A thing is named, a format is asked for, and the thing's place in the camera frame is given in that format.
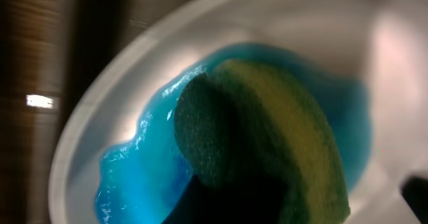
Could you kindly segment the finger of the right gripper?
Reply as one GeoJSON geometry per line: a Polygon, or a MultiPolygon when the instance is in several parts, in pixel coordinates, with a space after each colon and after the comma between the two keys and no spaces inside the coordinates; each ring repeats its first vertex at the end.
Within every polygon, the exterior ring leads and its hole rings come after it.
{"type": "Polygon", "coordinates": [[[428,184],[423,177],[411,176],[401,186],[401,195],[421,223],[428,223],[428,184]]]}

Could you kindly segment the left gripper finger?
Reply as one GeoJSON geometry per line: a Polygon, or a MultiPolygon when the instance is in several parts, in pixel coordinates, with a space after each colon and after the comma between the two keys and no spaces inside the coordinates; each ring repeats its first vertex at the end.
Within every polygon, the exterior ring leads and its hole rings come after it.
{"type": "Polygon", "coordinates": [[[212,223],[213,191],[193,175],[179,201],[162,224],[212,223]]]}

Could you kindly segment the green yellow sponge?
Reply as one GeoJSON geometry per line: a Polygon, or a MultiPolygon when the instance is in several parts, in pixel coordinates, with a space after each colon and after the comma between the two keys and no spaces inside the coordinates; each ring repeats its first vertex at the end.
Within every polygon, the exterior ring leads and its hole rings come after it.
{"type": "Polygon", "coordinates": [[[231,60],[177,100],[175,140],[213,191],[212,223],[343,223],[350,215],[333,131],[289,71],[231,60]]]}

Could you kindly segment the white plate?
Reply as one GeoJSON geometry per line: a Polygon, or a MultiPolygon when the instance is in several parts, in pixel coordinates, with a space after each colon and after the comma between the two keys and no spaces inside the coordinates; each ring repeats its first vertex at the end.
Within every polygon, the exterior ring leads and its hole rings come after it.
{"type": "Polygon", "coordinates": [[[99,75],[58,143],[53,223],[95,223],[98,159],[131,138],[163,85],[222,47],[256,41],[359,77],[370,94],[372,148],[350,194],[349,223],[416,223],[400,195],[427,174],[427,0],[193,0],[140,34],[99,75]]]}

